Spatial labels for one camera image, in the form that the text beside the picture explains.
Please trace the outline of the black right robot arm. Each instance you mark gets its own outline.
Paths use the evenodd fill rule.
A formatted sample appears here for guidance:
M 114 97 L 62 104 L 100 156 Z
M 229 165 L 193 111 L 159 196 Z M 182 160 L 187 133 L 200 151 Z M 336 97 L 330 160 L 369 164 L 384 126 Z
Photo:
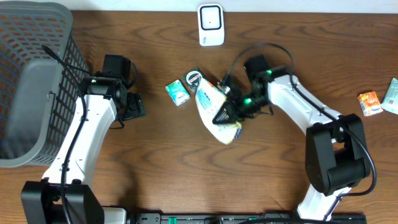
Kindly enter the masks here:
M 364 128 L 356 114 L 343 116 L 307 91 L 287 67 L 245 67 L 252 90 L 226 100 L 213 124 L 253 118 L 265 105 L 283 110 L 303 131 L 305 171 L 310 182 L 297 208 L 302 220 L 330 221 L 345 197 L 367 195 L 375 188 L 376 168 Z

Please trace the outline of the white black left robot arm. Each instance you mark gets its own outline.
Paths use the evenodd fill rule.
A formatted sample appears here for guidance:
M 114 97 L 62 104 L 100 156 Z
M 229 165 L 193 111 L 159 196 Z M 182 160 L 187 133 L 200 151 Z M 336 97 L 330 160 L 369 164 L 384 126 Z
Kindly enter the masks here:
M 102 206 L 93 177 L 104 137 L 133 94 L 123 78 L 85 77 L 73 121 L 40 181 L 27 181 L 21 201 L 28 223 L 134 223 L 128 209 Z

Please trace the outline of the yellow red snack bag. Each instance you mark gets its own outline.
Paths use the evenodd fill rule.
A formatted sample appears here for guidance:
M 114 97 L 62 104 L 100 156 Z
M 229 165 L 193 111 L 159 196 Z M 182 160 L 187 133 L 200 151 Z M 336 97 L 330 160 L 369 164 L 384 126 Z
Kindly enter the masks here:
M 226 96 L 207 79 L 200 78 L 195 92 L 195 102 L 203 124 L 209 132 L 221 143 L 227 145 L 233 142 L 241 133 L 240 122 L 229 124 L 213 124 L 213 118 L 226 101 Z

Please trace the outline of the light teal snack packet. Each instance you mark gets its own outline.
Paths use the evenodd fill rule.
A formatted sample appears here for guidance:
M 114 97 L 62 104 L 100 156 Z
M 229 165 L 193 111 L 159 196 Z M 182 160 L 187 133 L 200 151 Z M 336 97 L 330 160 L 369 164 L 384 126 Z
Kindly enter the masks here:
M 397 79 L 393 78 L 381 103 L 383 110 L 397 114 Z

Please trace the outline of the orange snack packet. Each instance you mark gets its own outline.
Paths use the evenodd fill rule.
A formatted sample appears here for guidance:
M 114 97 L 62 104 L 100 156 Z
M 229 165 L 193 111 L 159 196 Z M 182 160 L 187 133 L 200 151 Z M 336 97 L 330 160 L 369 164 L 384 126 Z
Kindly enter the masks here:
M 383 112 L 383 108 L 375 91 L 359 94 L 358 101 L 364 116 L 373 116 Z

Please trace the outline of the teal white tissue packet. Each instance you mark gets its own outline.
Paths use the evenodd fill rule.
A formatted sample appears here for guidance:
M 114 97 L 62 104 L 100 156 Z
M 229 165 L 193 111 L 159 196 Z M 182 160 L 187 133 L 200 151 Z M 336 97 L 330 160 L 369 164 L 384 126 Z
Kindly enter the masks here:
M 180 80 L 175 80 L 165 89 L 176 106 L 180 106 L 190 99 L 190 94 Z

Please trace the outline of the dark green round packet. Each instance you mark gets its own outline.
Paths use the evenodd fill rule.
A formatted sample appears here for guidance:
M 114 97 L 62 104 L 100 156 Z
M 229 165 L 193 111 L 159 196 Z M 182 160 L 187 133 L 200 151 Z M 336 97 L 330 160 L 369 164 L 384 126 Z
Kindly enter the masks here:
M 184 84 L 186 84 L 193 93 L 196 91 L 201 79 L 206 79 L 206 76 L 198 67 L 190 70 L 182 77 Z

